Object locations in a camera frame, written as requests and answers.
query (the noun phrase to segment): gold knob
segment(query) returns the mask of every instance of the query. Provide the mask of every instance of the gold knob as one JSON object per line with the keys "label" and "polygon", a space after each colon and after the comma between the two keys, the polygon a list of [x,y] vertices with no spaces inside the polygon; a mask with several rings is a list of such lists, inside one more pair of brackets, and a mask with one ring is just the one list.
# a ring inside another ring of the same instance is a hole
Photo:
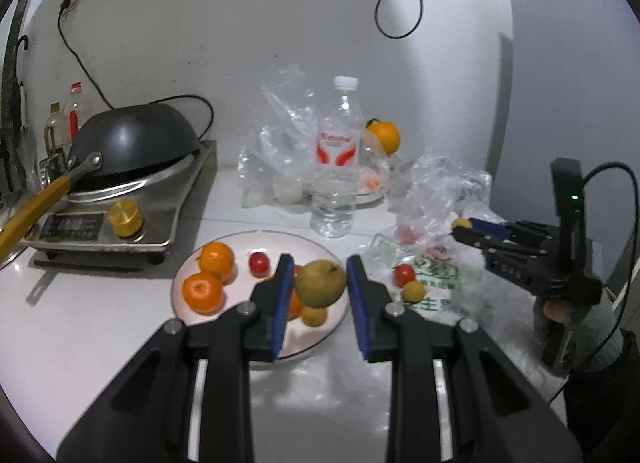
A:
{"label": "gold knob", "polygon": [[107,220],[116,235],[123,238],[137,234],[145,224],[145,217],[133,199],[123,199],[111,205]]}

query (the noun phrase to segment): white table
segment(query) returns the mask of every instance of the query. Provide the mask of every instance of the white table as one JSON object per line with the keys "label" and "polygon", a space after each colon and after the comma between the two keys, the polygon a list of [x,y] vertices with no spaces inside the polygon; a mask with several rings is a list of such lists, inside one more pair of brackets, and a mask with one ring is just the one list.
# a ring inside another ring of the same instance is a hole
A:
{"label": "white table", "polygon": [[[235,171],[219,172],[210,192],[205,185],[196,184],[165,263],[142,274],[106,277],[32,268],[31,249],[0,271],[0,383],[51,455],[104,386],[173,316],[171,278],[198,245],[229,233],[281,230],[317,241],[345,259],[395,220],[384,204],[359,210],[352,234],[324,239],[309,229],[308,214],[241,208]],[[506,291],[522,299],[523,313],[530,314],[529,296],[509,286]],[[31,306],[27,297],[42,288]],[[525,328],[513,337],[509,328],[501,329],[510,338],[498,343],[543,396],[553,394],[561,380],[540,367],[529,346],[531,331]],[[272,371],[253,371],[257,461],[383,461],[389,382],[390,364],[362,361],[350,315],[306,357]]]}

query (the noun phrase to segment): person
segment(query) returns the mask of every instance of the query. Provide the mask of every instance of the person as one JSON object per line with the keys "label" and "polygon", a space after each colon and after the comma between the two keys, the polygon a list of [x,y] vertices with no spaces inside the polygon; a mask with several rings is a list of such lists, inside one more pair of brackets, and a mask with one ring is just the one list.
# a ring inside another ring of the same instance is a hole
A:
{"label": "person", "polygon": [[[537,299],[534,315],[566,324],[578,307]],[[640,353],[636,335],[620,328],[588,363],[590,353],[615,326],[606,293],[575,329],[575,364],[564,387],[567,427],[586,463],[624,463],[640,458]],[[538,321],[538,325],[547,323]]]}

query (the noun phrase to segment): bottle cap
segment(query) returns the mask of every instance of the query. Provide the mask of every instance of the bottle cap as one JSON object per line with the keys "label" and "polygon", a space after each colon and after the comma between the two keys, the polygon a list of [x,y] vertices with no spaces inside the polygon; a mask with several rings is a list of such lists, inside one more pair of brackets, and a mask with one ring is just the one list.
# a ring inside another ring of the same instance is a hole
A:
{"label": "bottle cap", "polygon": [[358,89],[358,79],[353,77],[335,77],[334,87],[345,91],[356,91]]}

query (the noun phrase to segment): screw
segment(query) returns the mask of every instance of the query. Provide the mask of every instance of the screw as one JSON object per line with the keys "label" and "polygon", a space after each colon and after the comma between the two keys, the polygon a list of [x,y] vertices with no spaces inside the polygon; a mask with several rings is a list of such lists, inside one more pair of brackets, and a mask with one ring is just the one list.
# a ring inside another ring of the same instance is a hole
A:
{"label": "screw", "polygon": [[392,317],[398,317],[404,313],[404,306],[400,302],[390,302],[385,306],[385,311]]}
{"label": "screw", "polygon": [[257,306],[255,305],[255,303],[251,302],[250,300],[245,300],[244,302],[241,302],[236,306],[236,311],[240,315],[244,315],[245,317],[255,313],[256,309],[257,309]]}
{"label": "screw", "polygon": [[164,323],[162,329],[164,329],[165,333],[175,335],[176,333],[180,332],[183,325],[183,322],[179,318],[170,318],[167,322]]}
{"label": "screw", "polygon": [[465,333],[473,333],[474,331],[478,331],[478,322],[471,317],[465,317],[460,322],[458,322],[460,329]]}

